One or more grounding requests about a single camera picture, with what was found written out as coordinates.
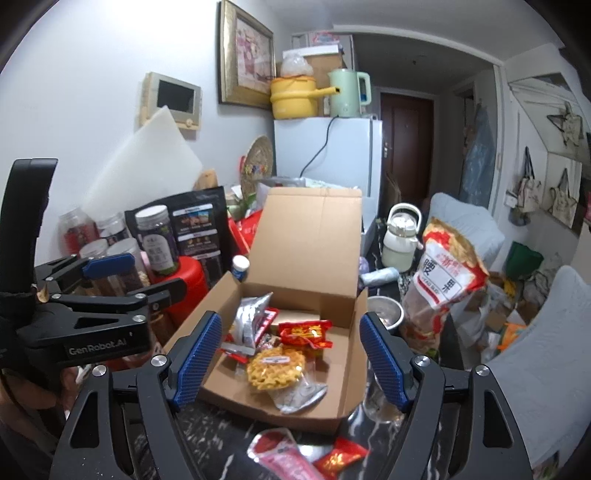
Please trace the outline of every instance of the red wrapper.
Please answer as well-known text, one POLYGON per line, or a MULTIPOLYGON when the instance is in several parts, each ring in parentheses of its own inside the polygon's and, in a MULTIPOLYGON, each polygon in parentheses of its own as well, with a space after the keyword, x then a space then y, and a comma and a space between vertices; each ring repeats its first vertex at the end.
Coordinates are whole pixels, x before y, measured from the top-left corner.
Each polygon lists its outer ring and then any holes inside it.
POLYGON ((328 455, 316 460, 313 465, 322 474, 325 480, 336 480, 338 474, 351 463, 365 458, 368 450, 355 442, 339 437, 335 446, 328 455))
POLYGON ((264 430, 254 437, 246 452, 281 480, 323 480, 300 453, 288 429, 264 430))
POLYGON ((307 322, 285 322, 277 326, 281 341, 285 345, 308 346, 313 349, 332 348, 326 339, 326 330, 332 327, 330 320, 309 320, 307 322))

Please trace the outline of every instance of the small white bottle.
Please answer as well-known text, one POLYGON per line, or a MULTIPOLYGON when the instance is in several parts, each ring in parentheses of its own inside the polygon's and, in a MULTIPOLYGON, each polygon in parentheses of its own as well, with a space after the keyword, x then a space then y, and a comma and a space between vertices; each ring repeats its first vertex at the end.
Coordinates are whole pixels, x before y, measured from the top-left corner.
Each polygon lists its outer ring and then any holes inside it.
POLYGON ((242 281, 246 278, 248 268, 251 266, 249 259, 244 255, 236 255, 232 258, 232 275, 238 281, 242 281))

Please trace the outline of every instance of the white cutting board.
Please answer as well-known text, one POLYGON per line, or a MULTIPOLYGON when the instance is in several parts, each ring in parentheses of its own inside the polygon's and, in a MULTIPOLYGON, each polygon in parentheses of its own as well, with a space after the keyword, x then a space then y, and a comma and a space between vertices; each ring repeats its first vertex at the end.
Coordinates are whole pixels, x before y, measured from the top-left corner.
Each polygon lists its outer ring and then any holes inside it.
POLYGON ((170 111, 163 107, 106 163, 82 209, 93 220, 102 220, 162 197, 188 192, 202 169, 170 111))

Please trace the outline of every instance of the white refrigerator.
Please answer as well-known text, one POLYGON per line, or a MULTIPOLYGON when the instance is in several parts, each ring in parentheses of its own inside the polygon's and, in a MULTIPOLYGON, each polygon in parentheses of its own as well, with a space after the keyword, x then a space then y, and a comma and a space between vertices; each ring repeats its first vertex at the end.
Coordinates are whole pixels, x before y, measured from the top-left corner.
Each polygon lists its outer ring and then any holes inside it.
POLYGON ((382 122, 371 118, 311 117, 275 120, 277 175, 308 177, 363 194, 361 251, 365 255, 375 236, 382 169, 382 122), (326 147, 305 169, 326 142, 326 147))

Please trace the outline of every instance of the framed picture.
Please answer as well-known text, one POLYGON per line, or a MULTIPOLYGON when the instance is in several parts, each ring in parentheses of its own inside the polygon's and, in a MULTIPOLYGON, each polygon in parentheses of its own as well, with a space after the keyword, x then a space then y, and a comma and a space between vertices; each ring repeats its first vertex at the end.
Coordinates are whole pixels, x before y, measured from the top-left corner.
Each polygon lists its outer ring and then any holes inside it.
POLYGON ((228 0, 220 2, 219 102, 271 108, 273 32, 228 0))

